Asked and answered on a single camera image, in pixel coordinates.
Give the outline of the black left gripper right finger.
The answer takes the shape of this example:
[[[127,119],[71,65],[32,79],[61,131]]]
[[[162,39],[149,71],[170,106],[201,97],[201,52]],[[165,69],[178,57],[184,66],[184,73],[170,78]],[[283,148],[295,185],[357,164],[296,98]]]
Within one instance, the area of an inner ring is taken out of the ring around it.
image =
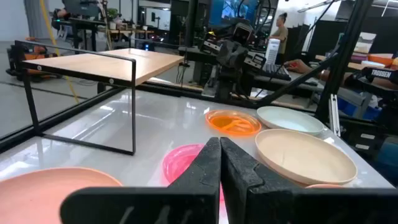
[[[398,224],[398,190],[295,185],[222,137],[229,224]]]

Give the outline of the person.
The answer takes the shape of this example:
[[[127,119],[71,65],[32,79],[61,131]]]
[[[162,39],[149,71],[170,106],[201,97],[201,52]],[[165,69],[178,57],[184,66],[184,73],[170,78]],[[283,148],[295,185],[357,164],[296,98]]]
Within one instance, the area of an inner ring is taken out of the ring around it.
[[[270,39],[280,40],[279,49],[275,60],[275,63],[277,65],[281,65],[284,62],[286,42],[289,34],[289,31],[285,26],[286,19],[287,19],[286,12],[278,16],[276,20],[277,30],[269,37]]]

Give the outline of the small orange bowl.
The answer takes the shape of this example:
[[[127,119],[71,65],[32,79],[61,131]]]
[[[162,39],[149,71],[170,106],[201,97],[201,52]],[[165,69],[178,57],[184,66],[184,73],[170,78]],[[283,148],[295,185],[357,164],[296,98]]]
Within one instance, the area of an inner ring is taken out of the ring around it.
[[[262,124],[253,116],[235,110],[211,110],[205,114],[209,127],[234,136],[257,134]]]

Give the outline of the beige plate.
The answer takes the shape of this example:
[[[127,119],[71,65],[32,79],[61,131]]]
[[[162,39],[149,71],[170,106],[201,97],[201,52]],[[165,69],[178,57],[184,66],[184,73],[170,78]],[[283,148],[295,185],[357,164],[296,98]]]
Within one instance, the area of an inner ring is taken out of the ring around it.
[[[343,185],[358,174],[356,164],[343,151],[309,134],[267,129],[257,134],[255,142],[268,167],[296,182]]]

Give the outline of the black keyboard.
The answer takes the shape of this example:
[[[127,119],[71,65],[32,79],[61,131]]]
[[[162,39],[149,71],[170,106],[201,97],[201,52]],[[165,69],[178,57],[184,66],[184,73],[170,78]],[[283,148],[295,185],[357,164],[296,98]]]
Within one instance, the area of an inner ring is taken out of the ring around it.
[[[261,75],[264,77],[291,81],[290,74],[283,65],[274,65],[266,63],[262,68]]]

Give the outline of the orange and black machine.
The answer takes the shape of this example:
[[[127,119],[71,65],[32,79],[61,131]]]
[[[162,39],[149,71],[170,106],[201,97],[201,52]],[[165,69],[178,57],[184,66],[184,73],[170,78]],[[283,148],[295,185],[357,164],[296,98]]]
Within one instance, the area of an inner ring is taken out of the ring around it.
[[[6,73],[12,77],[16,77],[19,81],[23,80],[22,70],[17,66],[21,60],[36,60],[42,58],[56,57],[56,53],[50,53],[43,45],[35,44],[21,44],[16,47],[14,44],[7,48],[7,56],[9,61],[9,68]],[[39,70],[26,70],[27,74],[31,76],[33,82],[43,82],[49,79],[61,79],[61,75],[45,73]]]

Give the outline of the wooden shelf with black frame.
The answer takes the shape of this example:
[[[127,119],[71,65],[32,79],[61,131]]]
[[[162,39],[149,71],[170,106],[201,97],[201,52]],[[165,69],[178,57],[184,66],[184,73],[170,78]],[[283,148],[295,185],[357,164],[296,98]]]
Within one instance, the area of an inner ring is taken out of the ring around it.
[[[139,49],[120,49],[105,52],[71,49],[72,55],[69,56],[28,60],[23,59],[23,46],[27,44],[29,44],[27,40],[16,40],[14,42],[16,48],[15,63],[16,67],[22,72],[34,136],[130,156],[136,153],[135,141],[132,142],[133,146],[130,150],[123,150],[74,138],[51,135],[46,131],[56,126],[58,123],[64,122],[70,117],[105,100],[110,97],[112,93],[118,93],[124,88],[128,88],[132,91],[131,123],[134,124],[136,122],[136,87],[148,81],[150,78],[156,77],[178,65],[183,60],[183,58],[178,55],[149,52]],[[112,89],[107,93],[100,93],[89,100],[65,109],[41,121],[37,116],[30,84],[31,76],[27,73],[28,70],[37,70],[53,75],[90,80],[111,86]]]

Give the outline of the pink translucent plate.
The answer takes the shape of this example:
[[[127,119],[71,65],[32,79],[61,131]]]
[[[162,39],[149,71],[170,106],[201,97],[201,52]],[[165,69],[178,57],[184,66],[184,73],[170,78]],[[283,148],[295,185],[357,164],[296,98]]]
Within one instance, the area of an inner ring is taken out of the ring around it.
[[[170,151],[162,163],[169,188],[189,194],[208,193],[209,201],[200,208],[206,211],[200,224],[218,224],[221,196],[221,144],[211,138],[206,144],[189,144]]]

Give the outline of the pale mint plate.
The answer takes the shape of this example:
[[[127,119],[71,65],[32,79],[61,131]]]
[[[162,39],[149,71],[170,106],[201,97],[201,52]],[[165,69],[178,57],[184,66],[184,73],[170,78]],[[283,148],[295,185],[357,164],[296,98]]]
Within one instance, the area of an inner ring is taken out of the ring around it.
[[[258,108],[257,117],[271,129],[289,129],[313,136],[324,130],[323,123],[316,118],[297,110],[278,106]]]

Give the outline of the salmon pink plate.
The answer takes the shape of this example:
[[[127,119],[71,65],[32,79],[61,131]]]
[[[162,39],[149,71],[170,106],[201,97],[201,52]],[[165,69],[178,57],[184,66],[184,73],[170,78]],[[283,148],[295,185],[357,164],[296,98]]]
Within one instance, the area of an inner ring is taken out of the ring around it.
[[[120,187],[107,173],[84,167],[42,169],[0,181],[0,224],[62,224],[60,206],[76,190]]]

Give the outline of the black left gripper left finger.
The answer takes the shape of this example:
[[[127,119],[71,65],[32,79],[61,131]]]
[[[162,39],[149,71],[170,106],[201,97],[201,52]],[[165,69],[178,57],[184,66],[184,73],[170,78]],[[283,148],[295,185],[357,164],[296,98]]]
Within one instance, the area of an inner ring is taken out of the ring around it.
[[[87,187],[60,206],[62,224],[215,224],[221,143],[210,138],[168,187]]]

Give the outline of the person's hand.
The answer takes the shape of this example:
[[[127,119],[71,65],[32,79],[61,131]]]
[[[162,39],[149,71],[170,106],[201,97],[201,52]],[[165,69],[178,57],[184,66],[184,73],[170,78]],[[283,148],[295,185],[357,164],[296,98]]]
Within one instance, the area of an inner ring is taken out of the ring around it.
[[[313,70],[312,67],[309,67],[300,59],[290,60],[284,63],[284,66],[287,70],[295,72],[295,73],[307,73]]]

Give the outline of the black Trossen labelled bar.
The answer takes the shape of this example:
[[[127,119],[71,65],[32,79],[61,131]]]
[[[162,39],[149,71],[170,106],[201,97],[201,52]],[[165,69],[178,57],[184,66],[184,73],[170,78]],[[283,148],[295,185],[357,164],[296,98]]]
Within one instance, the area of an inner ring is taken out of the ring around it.
[[[398,84],[398,70],[365,67],[362,69],[361,74],[370,82],[373,82],[375,78],[381,78],[389,80],[391,83]]]

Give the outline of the blue storage bin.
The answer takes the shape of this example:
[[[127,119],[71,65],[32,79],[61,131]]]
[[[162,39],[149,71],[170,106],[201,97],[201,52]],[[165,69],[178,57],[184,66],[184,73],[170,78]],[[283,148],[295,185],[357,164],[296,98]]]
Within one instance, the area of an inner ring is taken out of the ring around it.
[[[342,98],[338,98],[338,109],[342,111],[344,114],[347,114],[348,116],[354,116],[354,112],[356,111],[358,107],[348,103],[346,100],[343,100]],[[372,107],[368,106],[366,108],[365,113],[362,116],[362,119],[376,119],[382,111],[382,108],[380,107]]]

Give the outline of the black monitor with blue screen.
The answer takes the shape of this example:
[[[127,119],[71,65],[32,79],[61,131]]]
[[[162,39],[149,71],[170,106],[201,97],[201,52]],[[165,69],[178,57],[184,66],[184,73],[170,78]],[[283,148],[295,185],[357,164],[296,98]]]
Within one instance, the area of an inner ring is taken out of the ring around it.
[[[258,0],[211,0],[209,25],[221,27],[242,22],[253,25]]]

